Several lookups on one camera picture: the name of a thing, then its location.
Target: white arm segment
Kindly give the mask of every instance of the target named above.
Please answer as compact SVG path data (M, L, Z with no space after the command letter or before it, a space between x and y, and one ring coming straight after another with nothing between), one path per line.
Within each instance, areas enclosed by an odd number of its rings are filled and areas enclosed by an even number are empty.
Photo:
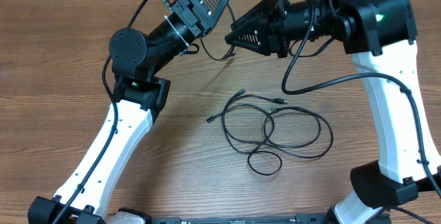
M85 184L84 191L80 193L72 207L83 210L86 205L95 208L94 214L106 217L110 197L115 188L121 172L132 155L139 141L152 127L153 120L150 110L144 111L137 103L122 100L118 105L119 121L117 133L105 152L100 163ZM109 113L104 121L101 131L90 146L88 152L80 162L78 168L70 178L61 186L55 195L61 196L61 203L65 204L74 193L76 186L90 169L103 148L114 121L114 110L110 105Z
M416 42L410 45L407 40L400 41L382 48L383 54L374 57L371 52L352 55L353 64L360 73L379 72L391 75L409 87L420 113L424 150L429 169L437 173L441 165L438 154L427 125L426 113L422 103L418 83ZM426 177L418 152L418 140L415 121L409 100L400 88L386 79L363 79L367 96L371 105L372 116L378 134L380 159L378 164L383 175L391 180L403 183L403 179L412 176L414 181ZM364 205L353 191L343 202L337 204L335 214L340 224L364 223L378 209L373 210Z

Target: coiled black cable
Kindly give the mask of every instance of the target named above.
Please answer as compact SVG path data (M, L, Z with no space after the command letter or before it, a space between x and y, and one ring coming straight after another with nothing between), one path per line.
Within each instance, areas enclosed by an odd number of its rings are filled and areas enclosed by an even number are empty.
M207 119L206 123L211 123L212 121L214 121L218 117L222 117L222 127L223 127L223 131L225 133L225 138L227 139L227 142L229 143L229 145L236 152L238 152L240 154L248 155L248 159L247 159L248 166L255 173L263 175L263 176L271 176L271 175L274 175L277 172L279 172L280 169L282 169L283 161L282 161L282 158L277 153L270 152L270 151L260 151L259 150L264 145L267 146L267 147L275 148L275 149L277 149L277 150L279 150L281 152L284 152L285 154L288 154L290 156L294 156L294 157L297 157L297 158L300 158L300 159L317 159L317 158L320 158L320 157L324 156L331 149L331 147L332 147L332 145L334 143L334 134L333 134L332 128L331 128L330 124L328 123L328 121L325 118L323 118L322 116L320 116L319 114L313 113L313 112L311 112L309 110L306 110L306 109L300 108L300 107L276 108L276 109L273 109L273 110L271 110L269 112L264 110L264 109L262 109L262 108L260 108L260 107L258 107L257 105L252 105L252 104L248 104L248 103L242 103L242 104L238 104L238 105L234 105L234 106L230 107L234 102L239 101L241 99L250 98L250 97L257 98L257 99L262 99L262 100L269 101L269 102L276 103L276 104L287 104L287 101L285 101L284 99L269 99L269 98L262 97L262 96L256 96L254 94L243 95L244 93L245 93L245 90L240 90L239 92L237 92L232 98L230 98L227 101L223 111L221 113L219 113L219 114L216 114L216 115L214 115L212 117L209 117ZM263 124L264 125L264 129L263 130L264 130L264 135L265 135L265 139L263 141L245 141L245 140L238 139L238 138L234 137L229 132L229 130L227 129L227 126L225 124L225 115L227 113L233 111L233 110L238 109L238 108L253 108L255 110L258 110L259 112L262 112L264 115L266 115L266 119L265 119L264 124ZM275 114L277 114L279 112L282 112L282 111L286 111L286 110L293 110L293 111L301 112L301 113L304 113L304 114L312 115L315 118L315 120L317 121L317 124L318 124L317 136L312 141L306 142L306 143L304 143L302 145L280 145L280 144L277 144L277 143L271 141L269 138L271 137L271 135L273 134L274 129L275 129L275 123L274 123L273 115L275 115ZM327 147L327 149L324 152L322 152L321 154L315 155L315 156L302 156L302 155L294 154L292 152L288 152L286 150L286 149L289 149L289 148L307 147L308 145L312 145L313 143L315 143L318 140L318 138L320 137L321 131L322 131L322 126L320 124L320 120L323 121L326 124L326 126L329 128L329 133L331 135L331 141L329 143L329 146ZM267 133L267 124L268 124L268 122L271 123L271 130L269 131L269 133ZM254 145L256 145L256 147L253 150L251 150L251 151L241 151L241 150L239 150L237 147L235 147L233 145L233 143L232 143L232 141L230 139L233 139L233 140L238 141L240 143L254 144ZM253 154L257 154L257 153L272 154L275 157L277 157L278 160L280 161L280 165L279 165L278 169L275 170L274 172L271 172L271 173L263 173L263 172L259 172L258 170L256 170L253 167L253 165L251 164L250 158L252 157Z

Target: wood grain surface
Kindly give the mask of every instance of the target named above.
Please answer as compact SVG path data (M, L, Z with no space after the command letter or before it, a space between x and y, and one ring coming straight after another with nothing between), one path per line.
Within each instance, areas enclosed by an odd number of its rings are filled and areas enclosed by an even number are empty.
M0 0L0 223L26 223L36 196L52 197L71 175L101 128L110 100L101 70L112 34L127 25L142 0ZM260 0L233 0L240 17ZM433 140L441 150L441 0L411 0L419 29L418 72ZM134 28L149 32L167 14L151 0ZM231 18L224 14L206 38L221 56ZM308 43L315 51L325 39ZM109 213L134 208L152 216L183 218L289 216L326 212L351 191L350 169L378 158L369 103L361 81L301 96L284 96L280 83L290 59L237 49L226 62L204 52L176 57L158 74L172 81L165 109L133 153L112 196ZM335 42L323 54L302 59L288 87L301 88L355 73L350 56ZM113 85L112 73L107 77ZM304 161L282 155L283 168L264 177L247 166L247 157L230 148L220 121L204 124L241 88L248 93L284 97L290 105L323 115L336 142L322 159ZM254 102L271 109L274 104ZM263 115L239 110L227 117L238 137L262 138ZM299 114L276 119L274 140L300 143L317 131ZM297 150L313 154L319 144ZM253 163L264 171L277 164L269 156ZM441 201L423 193L405 208L441 223ZM392 213L397 223L415 223Z

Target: cable plug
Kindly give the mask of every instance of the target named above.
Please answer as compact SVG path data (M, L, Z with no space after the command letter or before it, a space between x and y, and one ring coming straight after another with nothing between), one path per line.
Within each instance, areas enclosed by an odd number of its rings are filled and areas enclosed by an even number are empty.
M211 123L211 122L214 121L214 120L216 120L216 116L212 116L212 117L208 118L208 119L205 121L205 124Z
M277 104L288 104L288 101L284 99L273 99L273 102Z
M242 90L239 90L236 94L237 94L237 96L240 96L243 93L245 93L245 91L246 91L246 89L242 89Z

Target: green led light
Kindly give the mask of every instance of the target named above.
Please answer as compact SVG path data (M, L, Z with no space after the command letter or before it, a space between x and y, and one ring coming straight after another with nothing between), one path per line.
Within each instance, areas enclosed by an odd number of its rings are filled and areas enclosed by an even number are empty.
M382 14L377 14L377 15L375 16L375 18L377 19L377 21L381 21L381 20L384 19L384 15L382 15Z

